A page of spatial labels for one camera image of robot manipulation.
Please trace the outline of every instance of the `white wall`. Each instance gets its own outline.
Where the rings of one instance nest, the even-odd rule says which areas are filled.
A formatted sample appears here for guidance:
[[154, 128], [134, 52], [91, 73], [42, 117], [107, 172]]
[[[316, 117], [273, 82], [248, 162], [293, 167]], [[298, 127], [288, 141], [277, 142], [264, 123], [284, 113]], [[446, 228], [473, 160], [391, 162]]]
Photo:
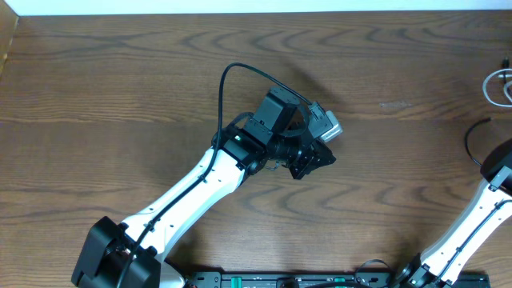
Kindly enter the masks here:
[[512, 9], [512, 0], [6, 0], [6, 2], [20, 16]]

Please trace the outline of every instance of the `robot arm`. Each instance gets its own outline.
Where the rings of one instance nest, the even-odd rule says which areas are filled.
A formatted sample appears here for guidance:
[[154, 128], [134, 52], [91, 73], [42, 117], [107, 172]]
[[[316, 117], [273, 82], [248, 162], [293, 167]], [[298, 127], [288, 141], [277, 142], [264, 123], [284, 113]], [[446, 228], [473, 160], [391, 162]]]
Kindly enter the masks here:
[[391, 288], [448, 288], [481, 244], [512, 215], [512, 139], [484, 161], [470, 204], [447, 232], [397, 274]]
[[[302, 123], [292, 122], [297, 111], [303, 116]], [[236, 122], [246, 117], [249, 119], [243, 128], [237, 127]], [[193, 189], [191, 183], [202, 178], [210, 164], [212, 148], [187, 176], [144, 210], [119, 225], [108, 217], [97, 222], [87, 235], [72, 283], [87, 288], [115, 287], [118, 282], [121, 287], [181, 288], [182, 276], [164, 260], [201, 215], [269, 160], [283, 162], [294, 179], [334, 163], [336, 158], [325, 142], [341, 132], [332, 112], [325, 112], [316, 102], [306, 109], [289, 91], [271, 88], [255, 114], [241, 114], [222, 129], [221, 137], [214, 136], [212, 142], [215, 146], [220, 141], [220, 150], [211, 171]], [[172, 202], [172, 207], [155, 219]], [[137, 246], [135, 240], [149, 223], [154, 224], [153, 228]], [[132, 263], [128, 250], [135, 255]], [[120, 277], [125, 266], [126, 276]]]

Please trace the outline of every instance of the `coiled white cable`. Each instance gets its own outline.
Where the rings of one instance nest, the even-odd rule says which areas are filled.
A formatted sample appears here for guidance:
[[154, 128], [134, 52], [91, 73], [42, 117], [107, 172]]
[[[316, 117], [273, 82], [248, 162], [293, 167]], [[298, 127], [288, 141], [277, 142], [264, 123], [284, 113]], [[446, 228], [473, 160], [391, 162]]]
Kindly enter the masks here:
[[[489, 76], [487, 76], [486, 80], [483, 81], [482, 90], [483, 90], [483, 95], [486, 97], [487, 101], [489, 101], [491, 104], [500, 106], [500, 107], [505, 107], [505, 108], [512, 108], [512, 104], [501, 104], [501, 103], [494, 102], [493, 100], [490, 99], [490, 97], [487, 93], [487, 83], [489, 82], [489, 80], [491, 80], [492, 77], [496, 76], [497, 74], [500, 74], [500, 73], [503, 73], [506, 71], [512, 71], [512, 69], [511, 68], [501, 69], [501, 70], [498, 70], [498, 71], [495, 71], [495, 72], [489, 74]], [[509, 94], [508, 88], [511, 86], [512, 86], [512, 81], [507, 82], [503, 87], [503, 93], [510, 100], [510, 103], [512, 103], [512, 96]]]

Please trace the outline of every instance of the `wood grain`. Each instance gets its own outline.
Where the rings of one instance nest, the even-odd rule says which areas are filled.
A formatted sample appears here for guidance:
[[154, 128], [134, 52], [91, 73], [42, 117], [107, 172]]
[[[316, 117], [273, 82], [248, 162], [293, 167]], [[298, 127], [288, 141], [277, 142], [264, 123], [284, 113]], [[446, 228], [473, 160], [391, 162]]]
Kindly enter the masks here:
[[0, 0], [0, 77], [17, 23], [16, 13], [3, 0]]
[[[152, 202], [200, 159], [218, 80], [255, 65], [340, 119], [338, 158], [301, 181], [262, 171], [209, 210], [170, 257], [182, 267], [393, 266], [438, 238], [480, 179], [512, 114], [481, 84], [512, 47], [512, 12], [22, 18], [0, 82], [0, 286], [71, 286], [88, 229]], [[235, 69], [225, 120], [270, 83]], [[498, 95], [498, 85], [491, 87]], [[512, 281], [503, 224], [466, 270]]]

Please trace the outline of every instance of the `silver metal part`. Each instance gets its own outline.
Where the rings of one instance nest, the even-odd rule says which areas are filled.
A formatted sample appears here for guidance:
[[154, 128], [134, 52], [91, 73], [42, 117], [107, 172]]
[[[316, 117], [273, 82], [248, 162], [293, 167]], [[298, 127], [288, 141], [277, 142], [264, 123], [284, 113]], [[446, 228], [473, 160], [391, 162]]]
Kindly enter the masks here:
[[330, 128], [327, 132], [325, 132], [322, 136], [320, 136], [320, 139], [327, 143], [330, 140], [336, 138], [336, 136], [340, 135], [343, 132], [343, 128], [341, 125], [339, 125], [338, 120], [336, 119], [336, 116], [334, 116], [332, 111], [327, 111], [326, 116], [333, 125], [332, 128]]

